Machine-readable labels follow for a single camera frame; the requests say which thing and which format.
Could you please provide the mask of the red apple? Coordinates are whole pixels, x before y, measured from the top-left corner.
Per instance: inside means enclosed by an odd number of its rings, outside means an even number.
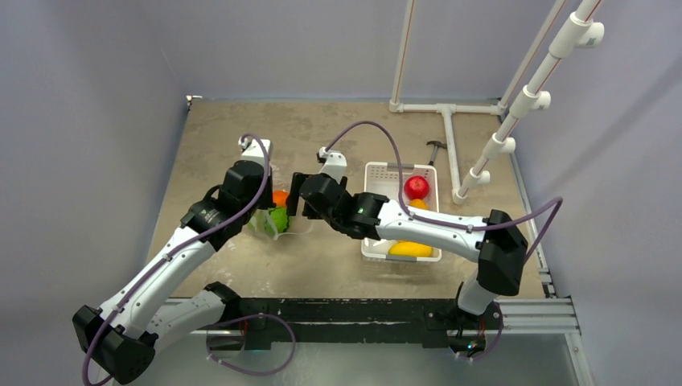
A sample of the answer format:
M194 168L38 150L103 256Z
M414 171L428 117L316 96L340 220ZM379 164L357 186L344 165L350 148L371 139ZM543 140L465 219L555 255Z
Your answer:
M405 181L403 192L410 200L424 199L430 193L430 185L425 177L414 175Z

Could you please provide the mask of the green lime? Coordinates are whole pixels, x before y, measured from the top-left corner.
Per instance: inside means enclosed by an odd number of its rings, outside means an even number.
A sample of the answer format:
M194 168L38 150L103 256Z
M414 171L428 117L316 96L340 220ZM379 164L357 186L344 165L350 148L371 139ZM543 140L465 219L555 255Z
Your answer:
M267 216L267 213L265 211L258 210L251 217L250 221L248 222L248 226L254 232L266 234L268 231L268 226L269 226L267 218L268 218L268 216Z

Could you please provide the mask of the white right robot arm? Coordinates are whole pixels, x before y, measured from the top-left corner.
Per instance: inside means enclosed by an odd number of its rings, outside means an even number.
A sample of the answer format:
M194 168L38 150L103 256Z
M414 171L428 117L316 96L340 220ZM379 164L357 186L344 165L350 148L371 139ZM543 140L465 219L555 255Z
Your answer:
M473 326L496 298L520 291L528 241L504 211L457 217L406 207L385 195L352 195L344 182L324 173L294 173L290 200L291 211L303 200L305 217L324 220L352 239L416 242L474 262L475 272L463 282L451 306L459 326Z

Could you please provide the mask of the clear zip top bag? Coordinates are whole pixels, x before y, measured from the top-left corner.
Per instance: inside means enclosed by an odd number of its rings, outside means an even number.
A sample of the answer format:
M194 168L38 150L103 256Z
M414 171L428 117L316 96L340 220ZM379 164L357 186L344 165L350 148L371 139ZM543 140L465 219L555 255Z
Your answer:
M286 200L290 194L291 181L280 169L272 165L274 207L257 210L248 223L250 233L261 239L278 240L283 236L302 236L312 232L311 220L287 214Z

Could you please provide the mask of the green ridged squash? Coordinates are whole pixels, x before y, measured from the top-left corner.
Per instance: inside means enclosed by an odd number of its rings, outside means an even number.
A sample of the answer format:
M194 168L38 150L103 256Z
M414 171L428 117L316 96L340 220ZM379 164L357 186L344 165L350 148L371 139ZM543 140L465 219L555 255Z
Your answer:
M290 227L290 217L286 213L285 207L273 207L268 210L268 231L270 235L277 235L286 232Z

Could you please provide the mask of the orange fruit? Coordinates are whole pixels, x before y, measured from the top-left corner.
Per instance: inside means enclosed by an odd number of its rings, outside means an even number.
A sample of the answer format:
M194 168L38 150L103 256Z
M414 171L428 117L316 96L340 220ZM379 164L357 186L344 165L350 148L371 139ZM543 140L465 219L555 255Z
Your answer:
M283 190L273 191L273 203L276 207L287 207L289 193Z

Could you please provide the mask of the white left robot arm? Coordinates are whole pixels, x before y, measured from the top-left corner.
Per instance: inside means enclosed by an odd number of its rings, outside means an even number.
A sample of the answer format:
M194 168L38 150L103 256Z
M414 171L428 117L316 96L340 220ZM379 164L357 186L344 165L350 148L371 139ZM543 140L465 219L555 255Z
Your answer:
M251 220L273 206L269 161L239 160L224 181L193 203L170 239L122 289L97 307L82 306L72 322L85 353L83 384L91 385L91 363L128 384L149 366L157 351L191 331L216 324L228 329L240 317L240 296L214 282L171 310L162 306L184 280L213 257Z

